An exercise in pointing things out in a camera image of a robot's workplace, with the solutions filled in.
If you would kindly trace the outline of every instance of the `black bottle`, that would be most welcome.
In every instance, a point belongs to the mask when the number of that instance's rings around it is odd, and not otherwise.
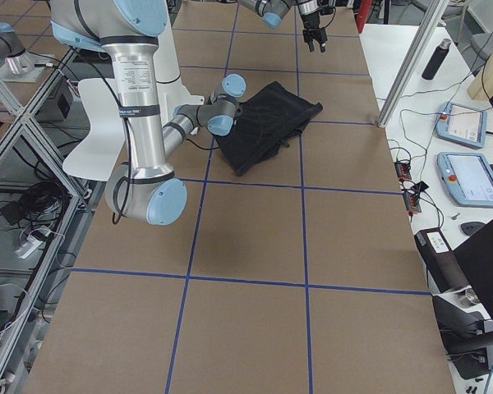
[[[433,52],[433,56],[429,59],[426,69],[422,72],[422,78],[424,80],[432,80],[435,78],[435,74],[442,65],[445,57],[449,53],[449,46],[453,41],[450,39],[443,39],[438,47]]]

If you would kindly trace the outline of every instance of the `white plug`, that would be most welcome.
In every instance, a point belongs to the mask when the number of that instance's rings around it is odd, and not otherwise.
[[[20,248],[16,250],[16,255],[20,259],[27,259],[37,248],[42,245],[52,231],[46,226],[40,226],[39,228],[30,232],[24,243]]]

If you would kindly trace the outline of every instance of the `folded cloth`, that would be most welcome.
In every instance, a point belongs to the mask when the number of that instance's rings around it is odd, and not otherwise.
[[[278,154],[281,145],[300,135],[323,109],[285,90],[278,82],[241,103],[236,122],[224,137],[215,136],[224,157],[237,175]]]

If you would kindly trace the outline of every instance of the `blue cable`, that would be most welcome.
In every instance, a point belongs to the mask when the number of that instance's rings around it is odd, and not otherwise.
[[[484,387],[484,394],[487,394],[487,389],[490,386],[490,381],[492,376],[493,376],[493,365],[491,366],[490,374],[487,377],[486,386]]]

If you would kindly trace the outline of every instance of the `tablet screen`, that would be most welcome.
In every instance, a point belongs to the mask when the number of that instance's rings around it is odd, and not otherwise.
[[[454,104],[450,115],[447,128],[450,135],[480,142],[481,112]]]
[[[466,199],[493,201],[493,180],[478,156],[451,154],[448,158]]]

